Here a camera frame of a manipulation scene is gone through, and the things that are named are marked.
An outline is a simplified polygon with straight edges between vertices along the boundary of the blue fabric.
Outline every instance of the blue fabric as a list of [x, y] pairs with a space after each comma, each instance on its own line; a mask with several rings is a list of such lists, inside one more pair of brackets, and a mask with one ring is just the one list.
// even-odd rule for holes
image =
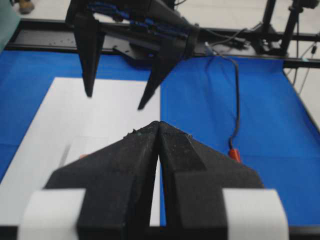
[[[285, 78], [283, 62], [234, 59], [240, 78], [234, 147], [267, 188], [277, 189], [290, 225], [320, 224], [320, 135]], [[162, 84], [161, 119], [227, 154], [236, 117], [235, 71], [216, 57], [206, 74], [208, 60], [180, 64]]]
[[[290, 225], [320, 224], [320, 136], [282, 72], [280, 60], [235, 58], [240, 69], [243, 162], [267, 188], [276, 188]], [[181, 62], [161, 86], [161, 119], [200, 142], [228, 152], [234, 129], [233, 66], [217, 57]], [[120, 56], [101, 56], [97, 78], [148, 79], [148, 69]], [[0, 54], [0, 181], [54, 77], [81, 77], [76, 54], [4, 51]], [[161, 197], [161, 223], [165, 224]]]

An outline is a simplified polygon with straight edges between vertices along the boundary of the person's foot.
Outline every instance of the person's foot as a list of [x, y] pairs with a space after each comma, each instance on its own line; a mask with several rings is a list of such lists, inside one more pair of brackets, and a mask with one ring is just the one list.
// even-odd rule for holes
[[29, 14], [35, 9], [35, 5], [31, 2], [31, 0], [19, 0], [19, 11], [21, 14]]

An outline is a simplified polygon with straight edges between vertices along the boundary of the wire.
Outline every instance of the wire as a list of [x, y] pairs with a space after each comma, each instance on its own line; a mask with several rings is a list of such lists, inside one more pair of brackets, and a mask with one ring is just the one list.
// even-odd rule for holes
[[180, 4], [183, 4], [183, 3], [185, 3], [187, 0], [182, 0], [182, 1], [179, 1], [178, 3], [175, 3], [174, 5], [175, 6], [179, 6]]
[[[211, 43], [211, 44], [208, 44], [206, 43], [205, 46], [206, 47], [210, 47], [209, 50], [210, 50], [210, 53], [213, 55], [213, 47], [216, 46], [216, 45], [219, 45], [219, 44], [225, 44], [229, 41], [232, 41], [234, 38], [236, 38], [240, 33], [242, 33], [243, 31], [247, 30], [247, 28], [244, 28], [244, 29], [241, 29], [240, 31], [236, 32], [234, 35], [228, 37], [226, 40], [223, 40], [223, 41], [217, 41], [217, 42], [214, 42], [214, 43]], [[239, 65], [238, 63], [233, 60], [232, 58], [228, 58], [228, 57], [225, 57], [223, 54], [221, 54], [220, 52], [214, 50], [214, 52], [219, 55], [220, 57], [222, 57], [224, 60], [227, 60], [229, 62], [231, 62], [234, 66], [234, 74], [235, 74], [235, 99], [236, 99], [236, 118], [235, 118], [235, 128], [233, 130], [233, 133], [232, 135], [229, 137], [228, 139], [228, 145], [229, 145], [229, 149], [233, 149], [234, 146], [233, 146], [233, 140], [234, 138], [237, 136], [238, 134], [238, 131], [239, 131], [239, 127], [240, 127], [240, 88], [239, 88]], [[209, 69], [209, 66], [210, 64], [212, 63], [212, 61], [214, 60], [215, 58], [212, 57], [206, 64], [205, 66], [205, 72], [208, 74], [208, 69]]]
[[[312, 48], [312, 51], [311, 51], [311, 59], [314, 58], [315, 54], [317, 52], [317, 44], [313, 46]], [[301, 85], [301, 88], [300, 88], [300, 91], [299, 91], [299, 95], [302, 93], [302, 90], [304, 89], [304, 86], [305, 86], [305, 83], [307, 81], [307, 77], [309, 75], [309, 72], [310, 72], [310, 67], [308, 68], [308, 70], [306, 71], [305, 73], [305, 76], [304, 76], [304, 79], [303, 79], [303, 82], [302, 82], [302, 85]]]
[[[308, 53], [308, 51], [309, 51], [313, 46], [315, 46], [316, 44], [317, 44], [316, 41], [315, 41], [314, 43], [312, 43], [312, 44], [303, 52], [303, 54], [300, 56], [300, 59], [302, 59], [302, 58]], [[294, 68], [291, 68], [286, 74], [289, 75], [289, 74], [292, 72], [293, 69], [294, 69]]]
[[305, 86], [305, 83], [307, 81], [307, 77], [309, 75], [309, 72], [310, 72], [310, 67], [308, 68], [308, 70], [306, 71], [306, 74], [304, 76], [304, 79], [303, 79], [303, 82], [302, 82], [302, 85], [301, 85], [301, 88], [300, 88], [300, 91], [299, 91], [299, 95], [302, 93], [302, 90], [304, 89], [304, 86]]
[[239, 34], [241, 34], [242, 32], [244, 32], [246, 30], [247, 30], [247, 28], [241, 29], [240, 31], [236, 32], [234, 35], [228, 37], [226, 40], [216, 41], [214, 43], [211, 43], [210, 46], [213, 48], [214, 46], [219, 45], [219, 44], [226, 44], [226, 43], [232, 41], [233, 39], [235, 39]]
[[231, 62], [234, 66], [234, 74], [235, 74], [235, 98], [236, 98], [236, 118], [235, 118], [235, 128], [233, 130], [232, 135], [229, 137], [228, 144], [229, 149], [233, 149], [233, 139], [237, 136], [239, 132], [239, 126], [240, 126], [240, 90], [239, 90], [239, 65], [238, 63], [233, 60], [232, 58], [228, 58], [220, 54], [218, 51], [215, 51], [220, 57], [223, 59]]
[[[300, 25], [300, 20], [299, 17], [300, 14], [298, 13], [297, 16], [297, 21], [296, 21], [296, 35], [297, 35], [297, 40], [296, 40], [296, 58], [299, 58], [299, 25]], [[293, 79], [293, 86], [296, 85], [296, 81], [297, 81], [297, 75], [298, 75], [298, 68], [295, 69], [294, 72], [294, 79]]]
[[203, 28], [203, 30], [205, 30], [208, 33], [210, 33], [210, 34], [212, 34], [212, 35], [214, 35], [216, 37], [219, 37], [219, 38], [228, 39], [230, 37], [230, 36], [227, 36], [227, 35], [219, 34], [219, 33], [215, 32], [215, 31], [212, 31], [212, 30], [207, 29], [207, 28]]

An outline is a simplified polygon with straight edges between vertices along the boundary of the red connector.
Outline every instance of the red connector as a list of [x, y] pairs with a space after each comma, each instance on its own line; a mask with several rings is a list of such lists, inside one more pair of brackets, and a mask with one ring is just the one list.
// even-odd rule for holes
[[229, 154], [229, 157], [232, 158], [233, 160], [235, 160], [237, 163], [239, 163], [239, 164], [242, 163], [238, 149], [235, 149], [235, 148], [230, 149], [228, 154]]

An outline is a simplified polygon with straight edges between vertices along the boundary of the floor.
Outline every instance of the floor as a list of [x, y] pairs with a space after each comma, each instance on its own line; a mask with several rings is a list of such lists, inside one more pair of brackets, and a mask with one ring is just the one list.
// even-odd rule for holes
[[[70, 0], [32, 0], [35, 4], [35, 10], [22, 16], [23, 18], [32, 19], [51, 19], [64, 20]], [[202, 27], [214, 28], [252, 28], [263, 17], [267, 0], [187, 0], [178, 7], [190, 22], [198, 23]], [[272, 18], [272, 25], [277, 31], [284, 31], [289, 16], [288, 7], [292, 0], [278, 0]], [[16, 4], [14, 9], [18, 11], [19, 6]], [[104, 22], [111, 21], [107, 17], [99, 16]], [[301, 33], [319, 33], [320, 31], [320, 6], [316, 9], [305, 9], [300, 16]], [[300, 42], [299, 51], [303, 53], [311, 42]], [[296, 43], [292, 42], [289, 47], [289, 56], [296, 56]], [[314, 58], [320, 59], [320, 50], [314, 55]], [[297, 74], [295, 88], [300, 91], [303, 79], [307, 69], [300, 69]], [[293, 80], [295, 71], [288, 75]], [[311, 115], [320, 126], [320, 89], [319, 81], [320, 69], [311, 69], [307, 81], [301, 93], [301, 98], [310, 111]]]

